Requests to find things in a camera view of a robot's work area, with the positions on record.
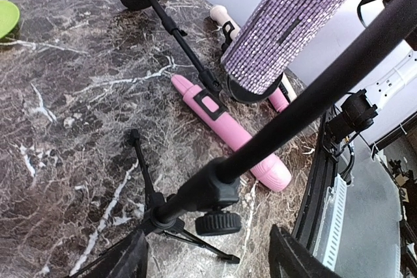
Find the purple glitter microphone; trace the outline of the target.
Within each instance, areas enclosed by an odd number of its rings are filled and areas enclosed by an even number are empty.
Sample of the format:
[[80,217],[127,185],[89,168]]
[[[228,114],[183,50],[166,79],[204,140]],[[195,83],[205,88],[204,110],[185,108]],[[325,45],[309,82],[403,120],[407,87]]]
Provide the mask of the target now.
[[346,0],[261,0],[222,56],[231,96],[268,98],[281,74]]

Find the pink microphone front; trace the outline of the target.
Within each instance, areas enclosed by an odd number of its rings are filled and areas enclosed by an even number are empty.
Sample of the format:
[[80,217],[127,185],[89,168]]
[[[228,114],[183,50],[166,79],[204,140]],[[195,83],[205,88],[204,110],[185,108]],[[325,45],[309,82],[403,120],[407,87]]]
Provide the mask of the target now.
[[[237,151],[252,136],[226,110],[225,106],[207,89],[203,89],[182,75],[175,74],[171,82],[183,101],[232,150]],[[292,175],[275,154],[269,155],[250,169],[258,181],[272,191],[282,191]]]

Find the black tripod mic stand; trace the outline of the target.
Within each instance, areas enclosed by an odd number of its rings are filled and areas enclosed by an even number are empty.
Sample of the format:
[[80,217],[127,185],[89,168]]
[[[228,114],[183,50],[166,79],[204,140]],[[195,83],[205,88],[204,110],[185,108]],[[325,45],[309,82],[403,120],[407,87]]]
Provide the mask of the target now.
[[195,222],[201,236],[236,233],[240,216],[227,211],[238,201],[238,181],[252,165],[273,154],[350,88],[365,78],[416,28],[416,0],[392,0],[367,29],[292,103],[232,156],[209,162],[168,199],[155,192],[146,165],[141,166],[149,209],[141,229],[146,237],[163,234],[213,252],[228,264],[229,255],[185,231],[181,217],[201,212]]

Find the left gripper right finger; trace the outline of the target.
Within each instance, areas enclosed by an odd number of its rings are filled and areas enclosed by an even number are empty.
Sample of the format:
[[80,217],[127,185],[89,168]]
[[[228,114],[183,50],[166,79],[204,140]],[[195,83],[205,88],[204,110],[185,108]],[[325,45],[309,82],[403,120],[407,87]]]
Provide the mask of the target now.
[[268,263],[271,277],[339,277],[312,256],[285,228],[277,225],[270,230]]

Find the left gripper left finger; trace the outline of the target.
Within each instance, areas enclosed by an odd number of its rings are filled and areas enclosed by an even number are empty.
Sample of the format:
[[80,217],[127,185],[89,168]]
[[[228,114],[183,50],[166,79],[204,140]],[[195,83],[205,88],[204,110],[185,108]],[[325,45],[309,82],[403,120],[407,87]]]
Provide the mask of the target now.
[[134,230],[73,277],[146,277],[149,245],[141,229]]

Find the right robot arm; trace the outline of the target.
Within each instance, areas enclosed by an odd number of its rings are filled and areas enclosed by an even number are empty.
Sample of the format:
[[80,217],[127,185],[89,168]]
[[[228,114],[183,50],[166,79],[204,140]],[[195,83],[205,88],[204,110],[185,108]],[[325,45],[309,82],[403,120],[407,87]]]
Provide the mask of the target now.
[[376,82],[357,92],[348,93],[340,112],[326,123],[326,134],[340,156],[354,139],[374,123],[387,103],[416,79],[416,50],[410,51]]

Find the pink microphone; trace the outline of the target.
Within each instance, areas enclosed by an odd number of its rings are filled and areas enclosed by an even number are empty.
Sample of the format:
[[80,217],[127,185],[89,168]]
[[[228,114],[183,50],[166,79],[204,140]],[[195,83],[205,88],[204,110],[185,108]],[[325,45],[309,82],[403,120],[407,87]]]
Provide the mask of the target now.
[[[232,150],[237,151],[252,136],[226,110],[225,106],[207,89],[203,89],[182,75],[175,74],[171,82],[183,101]],[[292,175],[275,154],[269,155],[250,169],[258,181],[272,191],[282,191]]]
[[282,93],[280,89],[276,89],[269,97],[269,102],[272,104],[274,109],[281,113],[283,110],[285,110],[289,106],[289,102]]

